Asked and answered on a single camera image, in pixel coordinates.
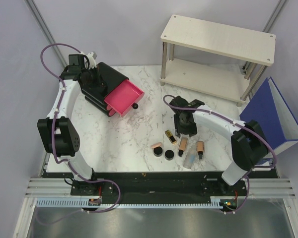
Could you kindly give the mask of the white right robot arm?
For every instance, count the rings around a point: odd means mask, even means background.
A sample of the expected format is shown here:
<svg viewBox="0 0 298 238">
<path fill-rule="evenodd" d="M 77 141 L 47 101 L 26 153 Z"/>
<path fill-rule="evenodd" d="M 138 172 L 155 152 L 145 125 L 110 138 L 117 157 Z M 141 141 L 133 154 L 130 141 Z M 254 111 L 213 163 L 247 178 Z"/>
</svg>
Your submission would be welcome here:
<svg viewBox="0 0 298 238">
<path fill-rule="evenodd" d="M 172 97 L 168 106 L 174 111 L 176 136 L 195 136 L 198 133 L 197 125 L 202 125 L 231 143 L 233 161 L 217 184 L 218 191 L 223 195 L 231 194 L 235 184 L 270 152 L 264 132 L 255 120 L 234 120 L 211 110 L 202 101 L 195 99 L 188 102 L 180 96 Z"/>
</svg>

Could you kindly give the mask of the black round drawer knob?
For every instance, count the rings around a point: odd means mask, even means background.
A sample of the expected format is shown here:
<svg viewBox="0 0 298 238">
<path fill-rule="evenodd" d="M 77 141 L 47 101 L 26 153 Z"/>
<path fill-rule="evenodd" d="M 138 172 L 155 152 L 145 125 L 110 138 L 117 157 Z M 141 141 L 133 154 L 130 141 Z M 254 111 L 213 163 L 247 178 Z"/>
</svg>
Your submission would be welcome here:
<svg viewBox="0 0 298 238">
<path fill-rule="evenodd" d="M 138 109 L 138 107 L 139 107 L 139 105 L 136 104 L 136 103 L 134 103 L 134 104 L 132 105 L 132 108 L 133 108 L 134 110 Z"/>
</svg>

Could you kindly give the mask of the clear plastic bottle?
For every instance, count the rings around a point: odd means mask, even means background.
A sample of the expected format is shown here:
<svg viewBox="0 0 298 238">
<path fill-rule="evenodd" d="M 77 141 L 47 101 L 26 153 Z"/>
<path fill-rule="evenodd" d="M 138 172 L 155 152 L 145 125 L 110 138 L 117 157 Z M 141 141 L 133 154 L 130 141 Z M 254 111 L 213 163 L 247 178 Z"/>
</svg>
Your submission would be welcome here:
<svg viewBox="0 0 298 238">
<path fill-rule="evenodd" d="M 197 156 L 196 146 L 192 146 L 186 154 L 186 158 L 183 162 L 183 167 L 186 169 L 191 169 L 193 163 L 195 162 L 196 156 Z"/>
</svg>

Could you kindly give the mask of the beige foundation tube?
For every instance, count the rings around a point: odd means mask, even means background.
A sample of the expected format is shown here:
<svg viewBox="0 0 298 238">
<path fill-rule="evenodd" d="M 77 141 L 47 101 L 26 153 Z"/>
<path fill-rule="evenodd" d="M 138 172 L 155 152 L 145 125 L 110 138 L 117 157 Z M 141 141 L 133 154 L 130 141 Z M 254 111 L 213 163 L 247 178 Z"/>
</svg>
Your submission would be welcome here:
<svg viewBox="0 0 298 238">
<path fill-rule="evenodd" d="M 179 157 L 182 157 L 182 155 L 183 155 L 183 153 L 186 149 L 187 141 L 188 141 L 187 137 L 182 137 L 181 138 L 179 148 L 178 148 L 178 156 Z"/>
</svg>

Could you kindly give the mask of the black drawer organizer cabinet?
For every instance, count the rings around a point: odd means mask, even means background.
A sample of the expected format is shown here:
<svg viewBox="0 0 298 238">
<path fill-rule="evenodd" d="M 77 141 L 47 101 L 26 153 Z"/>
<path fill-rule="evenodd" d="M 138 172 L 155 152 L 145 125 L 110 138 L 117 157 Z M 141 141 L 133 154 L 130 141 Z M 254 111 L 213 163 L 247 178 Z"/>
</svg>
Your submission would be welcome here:
<svg viewBox="0 0 298 238">
<path fill-rule="evenodd" d="M 80 75 L 79 83 L 85 99 L 97 107 L 108 117 L 115 114 L 105 98 L 114 91 L 128 77 L 100 62 L 95 68 L 84 69 Z"/>
</svg>

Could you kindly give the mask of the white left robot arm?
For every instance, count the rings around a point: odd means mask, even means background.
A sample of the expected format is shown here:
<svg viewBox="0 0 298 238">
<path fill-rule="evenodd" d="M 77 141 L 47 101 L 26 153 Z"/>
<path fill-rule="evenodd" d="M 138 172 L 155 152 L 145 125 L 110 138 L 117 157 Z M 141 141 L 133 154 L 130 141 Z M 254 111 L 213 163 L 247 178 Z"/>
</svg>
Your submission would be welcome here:
<svg viewBox="0 0 298 238">
<path fill-rule="evenodd" d="M 72 124 L 74 105 L 81 86 L 78 80 L 60 79 L 59 91 L 51 111 L 37 126 L 46 152 L 53 155 L 56 164 L 65 164 L 77 181 L 83 181 L 82 190 L 94 195 L 98 181 L 92 179 L 93 169 L 79 151 L 80 137 Z"/>
</svg>

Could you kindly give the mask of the beige foundation bottle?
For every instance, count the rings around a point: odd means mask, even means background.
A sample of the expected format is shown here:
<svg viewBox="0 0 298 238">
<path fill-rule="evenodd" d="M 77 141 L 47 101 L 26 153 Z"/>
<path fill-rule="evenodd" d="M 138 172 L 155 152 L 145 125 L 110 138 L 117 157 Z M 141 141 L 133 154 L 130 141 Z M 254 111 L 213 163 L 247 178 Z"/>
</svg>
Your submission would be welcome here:
<svg viewBox="0 0 298 238">
<path fill-rule="evenodd" d="M 204 142 L 203 141 L 197 141 L 196 143 L 197 153 L 200 160 L 203 159 L 203 153 L 204 153 Z"/>
</svg>

